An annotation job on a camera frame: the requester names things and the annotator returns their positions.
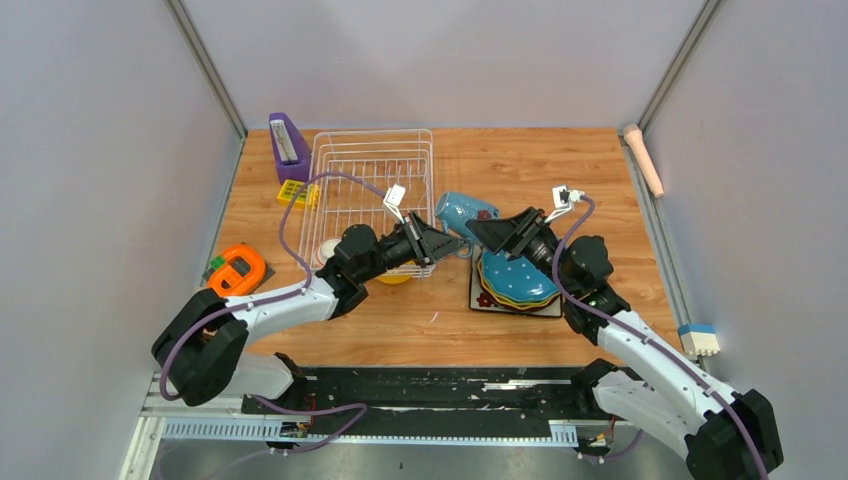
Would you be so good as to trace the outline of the white orange patterned bowl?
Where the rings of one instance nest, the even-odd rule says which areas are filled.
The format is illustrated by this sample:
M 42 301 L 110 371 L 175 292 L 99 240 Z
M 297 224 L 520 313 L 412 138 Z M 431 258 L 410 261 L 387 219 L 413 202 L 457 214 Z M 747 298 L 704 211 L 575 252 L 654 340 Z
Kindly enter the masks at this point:
M 341 242 L 340 238 L 330 238 L 321 242 L 314 250 L 312 264 L 315 270 L 322 268 L 334 255 L 335 247 Z

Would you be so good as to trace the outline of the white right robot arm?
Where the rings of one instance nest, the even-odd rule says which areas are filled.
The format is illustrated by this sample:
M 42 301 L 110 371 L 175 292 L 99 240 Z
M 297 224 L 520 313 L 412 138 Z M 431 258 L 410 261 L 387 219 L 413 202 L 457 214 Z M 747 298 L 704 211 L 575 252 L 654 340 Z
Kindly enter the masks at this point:
M 466 226 L 488 251 L 546 274 L 571 329 L 631 369 L 601 359 L 587 365 L 570 392 L 577 413 L 631 422 L 679 455 L 695 479 L 765 479 L 783 464 L 771 402 L 755 389 L 735 390 L 656 334 L 610 285 L 603 237 L 569 230 L 560 238 L 533 207 Z

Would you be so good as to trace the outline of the green polka dot plate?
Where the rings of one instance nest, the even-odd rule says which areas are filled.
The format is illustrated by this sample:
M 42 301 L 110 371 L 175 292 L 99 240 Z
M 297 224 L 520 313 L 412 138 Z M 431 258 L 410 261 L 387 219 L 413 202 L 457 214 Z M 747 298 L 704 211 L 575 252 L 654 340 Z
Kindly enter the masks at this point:
M 513 310 L 529 311 L 534 309 L 541 309 L 550 305 L 558 297 L 558 294 L 556 294 L 539 301 L 515 302 L 505 296 L 495 293 L 491 289 L 490 284 L 482 277 L 480 273 L 477 274 L 477 279 L 480 282 L 481 289 L 485 293 L 487 293 L 495 303 L 505 308 Z

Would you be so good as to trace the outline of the blue polka dot plate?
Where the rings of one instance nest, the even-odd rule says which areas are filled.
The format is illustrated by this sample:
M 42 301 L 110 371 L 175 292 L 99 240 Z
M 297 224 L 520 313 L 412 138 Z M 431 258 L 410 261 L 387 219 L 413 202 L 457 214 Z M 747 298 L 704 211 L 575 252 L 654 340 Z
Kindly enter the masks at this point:
M 515 302 L 539 301 L 559 294 L 554 283 L 529 261 L 508 260 L 505 253 L 484 250 L 477 270 L 495 293 Z

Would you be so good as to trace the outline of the yellow polka dot plate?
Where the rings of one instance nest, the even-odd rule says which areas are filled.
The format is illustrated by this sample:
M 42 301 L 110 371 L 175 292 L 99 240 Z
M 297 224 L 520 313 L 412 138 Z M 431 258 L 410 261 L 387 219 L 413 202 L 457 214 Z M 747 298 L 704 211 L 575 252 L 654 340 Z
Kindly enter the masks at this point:
M 550 306 L 555 300 L 559 299 L 559 295 L 551 295 L 548 298 L 540 301 L 530 302 L 514 302 L 504 296 L 494 293 L 490 289 L 489 283 L 482 277 L 478 276 L 477 280 L 481 288 L 481 294 L 477 299 L 480 307 L 502 307 L 509 311 L 519 313 L 529 313 L 542 310 Z

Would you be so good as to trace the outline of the square floral plate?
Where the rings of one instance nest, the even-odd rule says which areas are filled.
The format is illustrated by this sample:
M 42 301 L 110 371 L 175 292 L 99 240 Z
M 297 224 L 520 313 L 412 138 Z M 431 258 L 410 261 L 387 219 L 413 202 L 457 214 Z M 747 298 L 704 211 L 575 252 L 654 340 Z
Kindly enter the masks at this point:
M 508 261 L 477 249 L 470 260 L 468 306 L 472 310 L 539 318 L 562 315 L 552 282 L 524 261 Z

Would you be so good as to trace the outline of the teal floral mug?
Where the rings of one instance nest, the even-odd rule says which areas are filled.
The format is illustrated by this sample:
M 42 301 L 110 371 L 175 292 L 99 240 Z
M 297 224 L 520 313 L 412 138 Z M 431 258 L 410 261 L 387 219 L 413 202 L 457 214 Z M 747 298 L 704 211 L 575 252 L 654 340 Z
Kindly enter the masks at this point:
M 435 218 L 442 230 L 452 231 L 457 236 L 469 241 L 467 250 L 458 252 L 457 257 L 465 259 L 473 254 L 478 242 L 475 234 L 466 226 L 468 220 L 494 219 L 500 217 L 500 210 L 493 204 L 460 192 L 445 192 L 439 198 L 435 210 Z

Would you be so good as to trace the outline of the yellow ribbed bowl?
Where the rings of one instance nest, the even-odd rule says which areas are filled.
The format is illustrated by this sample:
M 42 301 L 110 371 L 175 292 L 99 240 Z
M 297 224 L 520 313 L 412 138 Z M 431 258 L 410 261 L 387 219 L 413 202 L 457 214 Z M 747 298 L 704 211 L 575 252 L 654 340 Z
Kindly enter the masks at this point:
M 406 262 L 378 276 L 376 280 L 386 285 L 398 285 L 411 280 L 417 272 L 418 266 L 414 262 Z

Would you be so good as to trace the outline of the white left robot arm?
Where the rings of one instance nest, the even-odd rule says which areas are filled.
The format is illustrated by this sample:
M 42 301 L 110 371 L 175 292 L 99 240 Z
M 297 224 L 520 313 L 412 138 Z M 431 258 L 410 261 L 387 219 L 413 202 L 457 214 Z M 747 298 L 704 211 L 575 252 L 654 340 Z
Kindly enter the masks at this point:
M 248 354 L 247 346 L 294 326 L 331 320 L 368 296 L 367 282 L 408 262 L 431 266 L 469 247 L 410 213 L 377 236 L 368 225 L 348 227 L 323 267 L 299 283 L 247 296 L 222 297 L 210 288 L 194 293 L 151 347 L 162 369 L 168 400 L 190 407 L 221 394 L 258 394 L 283 413 L 298 411 L 306 386 L 282 354 Z

